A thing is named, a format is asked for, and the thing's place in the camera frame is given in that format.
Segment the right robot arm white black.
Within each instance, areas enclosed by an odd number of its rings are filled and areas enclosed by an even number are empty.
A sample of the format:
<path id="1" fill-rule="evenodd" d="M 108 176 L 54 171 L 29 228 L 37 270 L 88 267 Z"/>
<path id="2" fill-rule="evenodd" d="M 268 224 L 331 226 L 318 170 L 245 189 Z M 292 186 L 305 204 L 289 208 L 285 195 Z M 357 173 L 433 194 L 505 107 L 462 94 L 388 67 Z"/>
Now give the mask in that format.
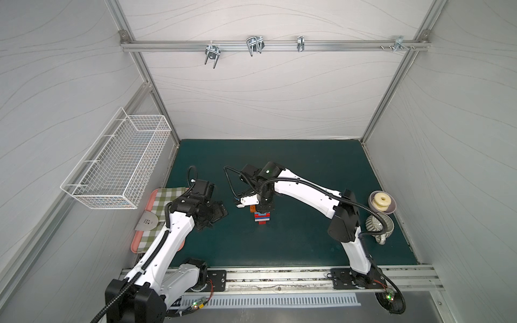
<path id="1" fill-rule="evenodd" d="M 331 220 L 328 233 L 343 246 L 352 273 L 363 276 L 370 274 L 372 261 L 359 239 L 362 233 L 359 223 L 360 205 L 352 192 L 345 195 L 321 187 L 275 162 L 269 162 L 263 168 L 248 164 L 237 173 L 240 180 L 249 186 L 248 190 L 236 194 L 238 208 L 254 206 L 258 213 L 270 213 L 275 208 L 274 196 L 296 199 Z"/>

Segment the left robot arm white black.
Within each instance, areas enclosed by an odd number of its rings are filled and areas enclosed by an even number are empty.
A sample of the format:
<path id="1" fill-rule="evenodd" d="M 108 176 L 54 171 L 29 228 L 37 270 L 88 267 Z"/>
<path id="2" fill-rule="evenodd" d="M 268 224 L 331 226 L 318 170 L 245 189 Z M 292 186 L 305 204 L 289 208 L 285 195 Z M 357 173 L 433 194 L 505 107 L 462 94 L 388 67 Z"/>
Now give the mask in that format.
<path id="1" fill-rule="evenodd" d="M 214 184 L 194 180 L 185 193 L 165 206 L 165 224 L 158 237 L 123 279 L 109 283 L 105 306 L 93 322 L 102 318 L 107 322 L 164 322 L 207 305 L 211 299 L 202 297 L 184 310 L 170 310 L 188 290 L 215 291 L 205 261 L 190 258 L 173 275 L 167 277 L 166 272 L 191 231 L 212 227 L 228 214 L 222 202 L 212 200 L 213 190 Z"/>

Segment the green checkered cloth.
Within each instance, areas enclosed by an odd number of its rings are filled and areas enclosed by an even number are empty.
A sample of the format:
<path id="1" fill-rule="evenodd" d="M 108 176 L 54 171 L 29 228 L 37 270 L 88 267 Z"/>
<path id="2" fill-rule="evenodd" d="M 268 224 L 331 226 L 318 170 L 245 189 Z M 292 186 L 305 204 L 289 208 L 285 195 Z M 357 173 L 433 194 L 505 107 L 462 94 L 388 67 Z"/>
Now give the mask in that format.
<path id="1" fill-rule="evenodd" d="M 184 187 L 159 188 L 152 192 L 145 210 L 158 217 L 158 225 L 150 231 L 136 231 L 131 243 L 131 250 L 134 253 L 143 254 L 147 252 L 165 224 L 164 208 L 166 204 L 177 199 L 186 190 Z"/>

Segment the green table mat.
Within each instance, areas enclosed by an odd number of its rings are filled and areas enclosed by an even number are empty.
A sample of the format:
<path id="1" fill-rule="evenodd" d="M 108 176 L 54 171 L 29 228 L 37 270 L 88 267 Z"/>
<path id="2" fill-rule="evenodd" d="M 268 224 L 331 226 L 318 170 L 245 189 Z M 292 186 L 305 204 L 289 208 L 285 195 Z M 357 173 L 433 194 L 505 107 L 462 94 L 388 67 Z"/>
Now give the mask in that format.
<path id="1" fill-rule="evenodd" d="M 172 266 L 196 258 L 213 267 L 339 266 L 348 258 L 340 243 L 328 235 L 330 221 L 317 210 L 288 196 L 276 196 L 271 219 L 255 222 L 249 209 L 235 206 L 234 193 L 245 186 L 235 170 L 250 164 L 258 168 L 276 162 L 315 184 L 354 192 L 366 204 L 380 184 L 358 141 L 302 140 L 194 140 L 181 142 L 166 185 L 187 184 L 187 170 L 215 185 L 213 198 L 222 201 L 228 215 L 213 227 L 193 230 Z"/>

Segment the pink tray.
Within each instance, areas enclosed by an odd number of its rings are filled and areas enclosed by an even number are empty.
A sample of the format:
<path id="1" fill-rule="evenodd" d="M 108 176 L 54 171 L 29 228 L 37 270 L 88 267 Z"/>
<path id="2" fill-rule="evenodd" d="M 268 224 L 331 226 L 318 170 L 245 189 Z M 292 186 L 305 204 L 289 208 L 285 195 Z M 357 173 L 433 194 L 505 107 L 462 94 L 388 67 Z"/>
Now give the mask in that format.
<path id="1" fill-rule="evenodd" d="M 135 227 L 135 235 L 131 243 L 131 251 L 135 254 L 147 252 L 165 224 L 165 206 L 187 189 L 158 188 L 154 190 L 147 202 L 142 216 Z"/>

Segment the white vent strip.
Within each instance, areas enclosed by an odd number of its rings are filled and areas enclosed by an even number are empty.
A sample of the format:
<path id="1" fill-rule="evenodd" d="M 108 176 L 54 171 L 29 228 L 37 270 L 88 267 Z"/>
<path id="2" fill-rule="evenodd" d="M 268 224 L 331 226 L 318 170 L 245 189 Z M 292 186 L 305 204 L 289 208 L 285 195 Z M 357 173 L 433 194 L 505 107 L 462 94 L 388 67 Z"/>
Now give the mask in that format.
<path id="1" fill-rule="evenodd" d="M 355 293 L 215 295 L 208 309 L 337 308 L 361 306 Z"/>

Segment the grey ribbed cup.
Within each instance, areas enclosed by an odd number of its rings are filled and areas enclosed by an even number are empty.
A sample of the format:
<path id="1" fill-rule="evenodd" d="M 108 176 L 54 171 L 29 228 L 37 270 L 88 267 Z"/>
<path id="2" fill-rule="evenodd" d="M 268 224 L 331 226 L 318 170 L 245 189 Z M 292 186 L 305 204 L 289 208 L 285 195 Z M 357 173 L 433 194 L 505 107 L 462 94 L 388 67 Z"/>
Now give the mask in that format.
<path id="1" fill-rule="evenodd" d="M 368 231 L 385 230 L 384 234 L 374 236 L 376 242 L 379 245 L 385 245 L 387 239 L 394 232 L 394 221 L 391 219 L 391 217 L 389 215 L 384 214 L 384 213 L 380 213 L 380 214 L 378 214 L 378 216 L 380 218 L 382 218 L 383 221 L 386 223 L 386 227 L 384 227 L 377 218 L 375 218 L 373 215 L 370 215 L 366 220 L 366 229 Z"/>

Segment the metal hook clamp middle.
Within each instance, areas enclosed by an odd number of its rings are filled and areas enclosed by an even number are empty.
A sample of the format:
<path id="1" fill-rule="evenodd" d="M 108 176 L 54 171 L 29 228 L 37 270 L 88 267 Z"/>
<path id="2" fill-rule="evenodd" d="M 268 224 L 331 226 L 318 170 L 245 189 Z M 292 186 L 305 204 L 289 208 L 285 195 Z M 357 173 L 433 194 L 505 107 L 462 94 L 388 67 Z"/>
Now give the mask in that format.
<path id="1" fill-rule="evenodd" d="M 256 52 L 261 54 L 265 47 L 264 39 L 262 36 L 251 36 L 246 39 L 246 46 L 250 56 L 253 57 Z"/>

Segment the metal hook clamp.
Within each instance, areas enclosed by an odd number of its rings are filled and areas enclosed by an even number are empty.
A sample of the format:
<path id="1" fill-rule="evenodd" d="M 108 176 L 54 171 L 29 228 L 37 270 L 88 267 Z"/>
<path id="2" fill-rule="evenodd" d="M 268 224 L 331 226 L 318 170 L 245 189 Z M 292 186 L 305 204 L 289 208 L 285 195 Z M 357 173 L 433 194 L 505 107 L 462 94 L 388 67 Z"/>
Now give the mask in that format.
<path id="1" fill-rule="evenodd" d="M 246 39 L 246 46 L 250 56 L 253 57 L 256 52 L 261 54 L 265 47 L 264 39 L 262 36 L 251 36 Z"/>
<path id="2" fill-rule="evenodd" d="M 213 61 L 213 68 L 215 69 L 218 64 L 220 55 L 221 55 L 221 50 L 217 45 L 212 44 L 212 43 L 208 44 L 205 48 L 204 64 L 206 65 L 208 63 L 208 61 Z"/>

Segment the metal hook clamp left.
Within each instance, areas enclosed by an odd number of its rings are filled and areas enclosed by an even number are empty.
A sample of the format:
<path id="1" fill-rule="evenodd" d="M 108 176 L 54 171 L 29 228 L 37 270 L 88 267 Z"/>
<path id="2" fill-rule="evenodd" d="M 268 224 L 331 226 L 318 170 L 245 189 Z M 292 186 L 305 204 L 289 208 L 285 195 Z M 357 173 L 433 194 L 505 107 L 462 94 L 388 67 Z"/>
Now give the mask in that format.
<path id="1" fill-rule="evenodd" d="M 208 63 L 208 61 L 213 61 L 213 68 L 215 69 L 218 64 L 220 55 L 221 55 L 221 50 L 217 45 L 212 44 L 212 43 L 208 44 L 205 48 L 204 64 L 206 65 Z"/>

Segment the aluminium top crossbar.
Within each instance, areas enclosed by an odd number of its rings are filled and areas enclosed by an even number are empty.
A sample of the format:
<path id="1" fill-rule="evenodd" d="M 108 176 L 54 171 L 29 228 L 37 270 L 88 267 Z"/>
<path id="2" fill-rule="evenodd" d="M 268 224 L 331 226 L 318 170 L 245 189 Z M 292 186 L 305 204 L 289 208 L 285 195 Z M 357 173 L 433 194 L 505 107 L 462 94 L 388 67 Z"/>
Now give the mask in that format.
<path id="1" fill-rule="evenodd" d="M 134 41 L 122 44 L 125 52 L 204 52 L 208 44 L 217 45 L 221 52 L 248 52 L 244 40 L 213 41 Z M 263 52 L 298 52 L 297 40 L 264 40 Z M 305 39 L 303 52 L 351 52 L 381 51 L 379 46 L 389 46 L 394 40 L 308 40 Z M 404 40 L 406 45 L 413 45 L 416 51 L 426 51 L 430 42 Z"/>

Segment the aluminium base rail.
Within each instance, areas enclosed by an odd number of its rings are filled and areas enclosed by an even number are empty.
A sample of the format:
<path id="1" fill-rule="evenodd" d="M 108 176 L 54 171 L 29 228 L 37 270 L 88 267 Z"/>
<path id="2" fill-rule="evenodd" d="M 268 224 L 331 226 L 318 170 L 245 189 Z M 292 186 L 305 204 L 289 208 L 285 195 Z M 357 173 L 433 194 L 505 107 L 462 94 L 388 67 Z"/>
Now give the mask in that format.
<path id="1" fill-rule="evenodd" d="M 445 290 L 431 265 L 382 266 L 368 287 L 357 285 L 348 266 L 299 267 L 211 267 L 209 272 L 225 271 L 221 278 L 213 278 L 214 285 L 224 287 L 219 294 L 288 294 L 383 292 L 397 286 L 401 292 L 442 292 Z"/>

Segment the metal bracket clamp right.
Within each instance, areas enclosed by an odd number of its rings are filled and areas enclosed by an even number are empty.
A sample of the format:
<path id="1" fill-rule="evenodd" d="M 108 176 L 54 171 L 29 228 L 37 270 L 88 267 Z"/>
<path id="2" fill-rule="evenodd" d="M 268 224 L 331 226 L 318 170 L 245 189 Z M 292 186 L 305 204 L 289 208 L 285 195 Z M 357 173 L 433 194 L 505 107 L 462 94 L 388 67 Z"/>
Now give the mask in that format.
<path id="1" fill-rule="evenodd" d="M 415 51 L 416 50 L 415 46 L 413 46 L 413 45 L 406 45 L 404 43 L 404 38 L 402 36 L 397 37 L 394 40 L 394 43 L 392 45 L 389 45 L 387 47 L 379 46 L 379 48 L 382 51 L 391 51 L 391 52 L 397 52 L 397 51 L 410 52 L 410 51 Z"/>

